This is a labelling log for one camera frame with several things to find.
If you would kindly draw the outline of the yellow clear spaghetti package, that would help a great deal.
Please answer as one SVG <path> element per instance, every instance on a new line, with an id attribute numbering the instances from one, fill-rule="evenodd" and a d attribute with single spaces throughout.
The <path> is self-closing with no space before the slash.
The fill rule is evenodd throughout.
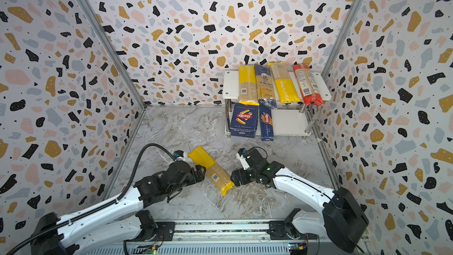
<path id="1" fill-rule="evenodd" d="M 227 172 L 219 165 L 202 146 L 196 147 L 188 154 L 188 157 L 196 164 L 206 168 L 205 176 L 220 190 L 223 196 L 235 185 Z"/>

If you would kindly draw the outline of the blue Barilla rigatoni box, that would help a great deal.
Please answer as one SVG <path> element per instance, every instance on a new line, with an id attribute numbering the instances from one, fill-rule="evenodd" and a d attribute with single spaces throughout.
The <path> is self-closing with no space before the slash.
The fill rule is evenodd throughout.
<path id="1" fill-rule="evenodd" d="M 230 132 L 232 136 L 254 138 L 258 126 L 258 106 L 236 103 L 232 111 Z"/>

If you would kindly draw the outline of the blue Barilla spaghetti box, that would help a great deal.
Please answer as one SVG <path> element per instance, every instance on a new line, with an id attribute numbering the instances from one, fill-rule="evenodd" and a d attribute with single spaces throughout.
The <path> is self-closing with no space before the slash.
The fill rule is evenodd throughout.
<path id="1" fill-rule="evenodd" d="M 273 141 L 274 129 L 271 109 L 266 105 L 259 105 L 261 140 Z"/>

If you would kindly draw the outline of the blue clear spaghetti bag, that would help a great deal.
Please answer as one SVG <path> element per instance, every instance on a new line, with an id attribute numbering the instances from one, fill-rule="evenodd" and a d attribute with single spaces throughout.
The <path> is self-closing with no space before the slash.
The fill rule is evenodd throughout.
<path id="1" fill-rule="evenodd" d="M 254 69 L 256 72 L 258 103 L 270 109 L 276 109 L 277 102 L 269 66 L 255 64 Z"/>

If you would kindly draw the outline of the yellow spaghetti package with barcode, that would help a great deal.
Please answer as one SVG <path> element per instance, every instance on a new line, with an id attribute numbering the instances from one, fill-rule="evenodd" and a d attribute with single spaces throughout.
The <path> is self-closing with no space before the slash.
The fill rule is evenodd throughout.
<path id="1" fill-rule="evenodd" d="M 258 106 L 256 72 L 253 65 L 239 66 L 239 99 L 243 105 Z"/>

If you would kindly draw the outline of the yellow Pastatime spaghetti package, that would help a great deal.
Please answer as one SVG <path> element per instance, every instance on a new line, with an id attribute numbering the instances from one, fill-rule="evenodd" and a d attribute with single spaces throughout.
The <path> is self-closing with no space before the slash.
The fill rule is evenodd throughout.
<path id="1" fill-rule="evenodd" d="M 271 74 L 274 78 L 274 84 L 277 89 L 278 97 L 282 105 L 300 103 L 296 88 L 284 63 L 269 63 Z"/>

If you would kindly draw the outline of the red spaghetti package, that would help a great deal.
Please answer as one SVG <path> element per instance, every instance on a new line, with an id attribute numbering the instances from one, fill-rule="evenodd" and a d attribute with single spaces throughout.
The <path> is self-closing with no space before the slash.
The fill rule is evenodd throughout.
<path id="1" fill-rule="evenodd" d="M 298 80 L 304 104 L 323 106 L 324 101 L 310 67 L 306 64 L 295 64 L 292 69 Z"/>

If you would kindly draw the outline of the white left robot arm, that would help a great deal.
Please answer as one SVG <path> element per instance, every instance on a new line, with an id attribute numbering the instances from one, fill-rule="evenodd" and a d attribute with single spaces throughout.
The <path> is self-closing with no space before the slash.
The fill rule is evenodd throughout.
<path id="1" fill-rule="evenodd" d="M 206 168 L 177 160 L 166 171 L 142 178 L 130 189 L 91 209 L 58 217 L 43 216 L 30 243 L 33 255 L 75 255 L 117 241 L 161 236 L 147 207 L 169 202 L 183 188 L 203 182 Z"/>

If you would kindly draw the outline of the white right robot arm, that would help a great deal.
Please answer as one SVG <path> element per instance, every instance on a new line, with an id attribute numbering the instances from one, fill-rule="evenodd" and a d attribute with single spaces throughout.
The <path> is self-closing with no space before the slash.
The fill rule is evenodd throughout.
<path id="1" fill-rule="evenodd" d="M 328 237 L 347 253 L 359 248 L 369 220 L 348 189 L 334 190 L 308 181 L 279 162 L 268 162 L 256 147 L 241 148 L 236 157 L 243 167 L 232 172 L 235 186 L 262 184 L 286 192 L 317 211 L 317 215 L 309 216 L 295 208 L 283 221 L 272 221 L 268 233 L 273 240 L 300 240 L 307 234 L 315 234 Z"/>

